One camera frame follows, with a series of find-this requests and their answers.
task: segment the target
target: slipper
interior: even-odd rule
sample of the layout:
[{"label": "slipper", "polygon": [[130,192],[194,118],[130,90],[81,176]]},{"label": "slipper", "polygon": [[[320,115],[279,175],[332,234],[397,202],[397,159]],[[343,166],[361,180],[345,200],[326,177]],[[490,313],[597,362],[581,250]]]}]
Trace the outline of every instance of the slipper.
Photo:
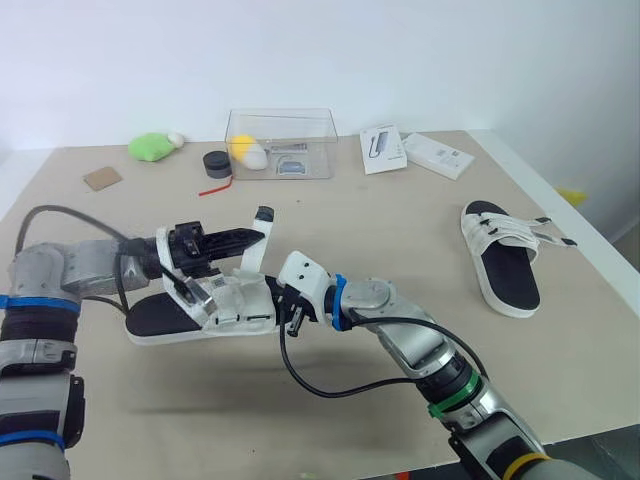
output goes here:
[{"label": "slipper", "polygon": [[548,217],[519,220],[490,202],[477,200],[462,210],[461,228],[473,259],[480,290],[491,308],[509,317],[527,318],[540,307],[531,264],[540,242],[563,247],[577,244],[532,230]]}]

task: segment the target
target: black insole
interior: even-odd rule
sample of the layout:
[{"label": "black insole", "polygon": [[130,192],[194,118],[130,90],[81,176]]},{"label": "black insole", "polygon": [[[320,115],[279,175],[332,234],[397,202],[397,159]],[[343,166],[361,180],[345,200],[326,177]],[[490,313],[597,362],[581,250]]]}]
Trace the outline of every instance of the black insole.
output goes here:
[{"label": "black insole", "polygon": [[154,337],[200,330],[200,325],[184,313],[169,294],[159,293],[136,303],[127,316],[129,333],[137,337]]},{"label": "black insole", "polygon": [[[471,202],[465,211],[467,214],[484,212],[509,215],[497,205],[482,200]],[[501,301],[521,310],[534,310],[540,305],[526,248],[494,242],[482,254],[482,263],[491,289]]]}]

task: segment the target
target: green plush toy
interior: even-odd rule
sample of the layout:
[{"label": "green plush toy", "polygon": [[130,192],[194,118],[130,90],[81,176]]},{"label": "green plush toy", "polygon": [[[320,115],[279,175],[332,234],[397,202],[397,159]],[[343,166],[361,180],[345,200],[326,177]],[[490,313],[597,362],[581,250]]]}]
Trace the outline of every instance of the green plush toy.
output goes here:
[{"label": "green plush toy", "polygon": [[184,138],[177,133],[147,133],[131,140],[129,155],[144,162],[156,162],[182,145]]}]

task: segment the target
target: blue band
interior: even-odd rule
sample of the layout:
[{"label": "blue band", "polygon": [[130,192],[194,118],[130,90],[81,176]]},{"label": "blue band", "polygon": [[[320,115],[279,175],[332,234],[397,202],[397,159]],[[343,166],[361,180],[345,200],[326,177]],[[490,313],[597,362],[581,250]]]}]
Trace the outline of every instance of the blue band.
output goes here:
[{"label": "blue band", "polygon": [[22,432],[7,433],[0,435],[0,446],[14,442],[28,442],[30,440],[49,440],[64,451],[64,440],[56,432],[49,430],[24,430]]},{"label": "blue band", "polygon": [[331,325],[333,325],[333,328],[339,332],[342,331],[342,327],[340,326],[340,300],[342,299],[342,291],[346,284],[347,279],[339,273],[336,273],[336,293],[333,296],[333,318],[331,320]]},{"label": "blue band", "polygon": [[9,297],[0,295],[0,309],[12,307],[54,307],[80,313],[80,305],[71,300],[48,297]]}]

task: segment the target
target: green band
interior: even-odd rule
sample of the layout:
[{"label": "green band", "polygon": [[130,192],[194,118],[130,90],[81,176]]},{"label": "green band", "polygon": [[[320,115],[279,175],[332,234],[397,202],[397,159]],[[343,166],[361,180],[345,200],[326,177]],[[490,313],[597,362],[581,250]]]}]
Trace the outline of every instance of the green band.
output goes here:
[{"label": "green band", "polygon": [[444,411],[446,409],[451,408],[454,405],[460,403],[461,401],[463,401],[465,398],[467,398],[469,395],[473,393],[473,391],[476,389],[476,386],[478,385],[479,380],[480,380],[480,377],[478,376],[476,371],[472,370],[471,378],[469,378],[469,381],[464,387],[462,387],[460,390],[458,390],[456,393],[454,393],[450,397],[445,398],[440,403],[437,403],[437,404],[432,403],[431,405],[429,405],[429,413],[431,414],[431,416],[437,419],[442,418],[442,416],[444,415]]}]

